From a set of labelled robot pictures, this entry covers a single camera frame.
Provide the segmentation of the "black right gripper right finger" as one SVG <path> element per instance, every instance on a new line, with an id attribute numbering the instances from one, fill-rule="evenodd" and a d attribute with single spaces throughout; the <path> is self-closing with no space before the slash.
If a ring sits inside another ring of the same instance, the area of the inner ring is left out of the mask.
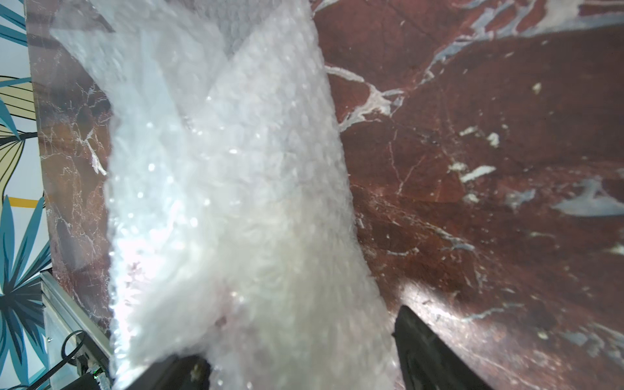
<path id="1" fill-rule="evenodd" d="M 490 388 L 406 305 L 398 310 L 393 337 L 406 389 Z"/>

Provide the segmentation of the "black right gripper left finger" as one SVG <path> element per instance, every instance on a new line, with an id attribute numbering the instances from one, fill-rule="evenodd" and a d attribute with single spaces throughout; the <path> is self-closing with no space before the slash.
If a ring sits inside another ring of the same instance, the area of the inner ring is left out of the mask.
<path id="1" fill-rule="evenodd" d="M 201 390 L 210 388 L 212 366 L 197 355 L 170 356 L 151 365 L 129 390 Z"/>

